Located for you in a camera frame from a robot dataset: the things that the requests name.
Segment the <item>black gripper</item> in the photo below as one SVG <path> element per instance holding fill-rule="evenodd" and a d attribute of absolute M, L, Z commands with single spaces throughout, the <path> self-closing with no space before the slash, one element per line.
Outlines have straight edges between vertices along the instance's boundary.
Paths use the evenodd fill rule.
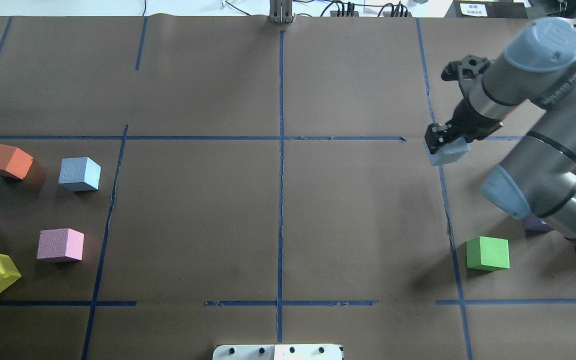
<path fill-rule="evenodd" d="M 492 62 L 486 57 L 466 55 L 449 62 L 441 73 L 444 82 L 456 81 L 462 94 L 462 100 L 455 107 L 452 118 L 446 124 L 431 123 L 427 126 L 424 140 L 430 155 L 459 138 L 467 143 L 482 141 L 496 130 L 501 129 L 499 120 L 486 117 L 474 109 L 470 94 L 482 82 L 483 73 Z"/>

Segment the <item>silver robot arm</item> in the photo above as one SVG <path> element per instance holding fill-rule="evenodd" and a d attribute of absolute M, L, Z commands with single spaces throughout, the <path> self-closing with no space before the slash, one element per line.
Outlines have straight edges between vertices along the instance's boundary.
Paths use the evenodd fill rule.
<path fill-rule="evenodd" d="M 473 141 L 501 129 L 523 102 L 542 117 L 481 185 L 487 200 L 517 220 L 545 221 L 576 246 L 576 29 L 565 19 L 530 21 L 498 59 L 467 55 L 441 75 L 457 81 L 462 100 L 450 121 L 425 135 L 430 164 L 457 162 Z"/>

